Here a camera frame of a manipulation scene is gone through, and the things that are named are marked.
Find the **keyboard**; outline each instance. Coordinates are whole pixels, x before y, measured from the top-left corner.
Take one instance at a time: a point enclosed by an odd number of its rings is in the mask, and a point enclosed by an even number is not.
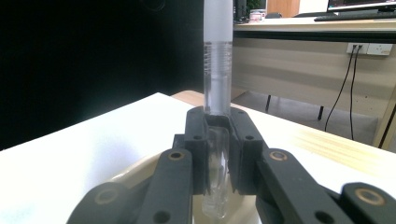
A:
[[[339,15],[339,16],[319,16],[314,21],[358,21],[358,20],[380,20],[396,19],[396,12],[380,12],[367,14]]]

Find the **black cable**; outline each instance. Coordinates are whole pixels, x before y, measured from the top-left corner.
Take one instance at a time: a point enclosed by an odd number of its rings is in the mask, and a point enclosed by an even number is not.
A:
[[[329,116],[327,117],[326,124],[325,124],[325,126],[324,126],[324,131],[325,131],[325,132],[327,131],[327,124],[329,123],[330,116],[332,115],[332,112],[334,111],[335,106],[337,105],[338,100],[340,99],[341,93],[343,92],[344,86],[345,86],[345,84],[346,84],[347,75],[349,74],[350,63],[352,62],[352,57],[353,57],[353,53],[355,52],[355,48],[356,48],[356,45],[353,46],[352,53],[350,54],[349,64],[348,64],[347,70],[346,70],[346,77],[344,78],[344,82],[343,82],[343,85],[341,86],[341,90],[340,90],[340,92],[338,93],[337,99],[335,100],[335,103],[334,103],[334,105],[332,106],[332,110],[330,111]]]
[[[353,83],[355,83],[355,76],[356,76],[356,63],[358,61],[359,50],[361,48],[358,47],[358,51],[356,51],[355,56],[355,64],[353,65],[353,76],[352,76],[352,83],[350,84],[350,107],[349,107],[349,120],[350,120],[350,134],[352,136],[352,140],[355,140],[353,137],[353,125],[352,125],[352,105],[353,105]]]

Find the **clear plastic tube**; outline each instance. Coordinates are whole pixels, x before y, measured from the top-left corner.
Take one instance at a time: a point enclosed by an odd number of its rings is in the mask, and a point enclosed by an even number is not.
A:
[[[233,0],[205,0],[204,3],[204,89],[205,113],[230,115],[233,59]],[[205,194],[204,214],[219,222],[226,214],[229,133],[209,127],[210,189]]]
[[[230,114],[233,59],[233,0],[204,3],[205,112]]]
[[[209,180],[210,190],[203,199],[206,216],[220,219],[226,215],[229,132],[221,127],[209,127]]]
[[[228,116],[231,102],[233,42],[204,43],[205,112]]]

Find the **dark background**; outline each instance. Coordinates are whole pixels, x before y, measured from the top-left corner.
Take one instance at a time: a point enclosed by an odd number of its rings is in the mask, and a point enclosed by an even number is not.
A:
[[[203,0],[0,5],[0,149],[157,91],[202,91]]]

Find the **wall socket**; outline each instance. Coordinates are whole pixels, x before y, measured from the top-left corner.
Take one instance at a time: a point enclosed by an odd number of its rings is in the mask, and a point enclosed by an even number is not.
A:
[[[359,49],[359,54],[367,54],[367,49],[369,48],[369,43],[348,43],[347,44],[347,49],[346,49],[346,53],[352,53],[353,50],[353,46],[361,46],[361,48]]]
[[[372,55],[390,55],[392,44],[370,44],[367,49],[367,54]]]

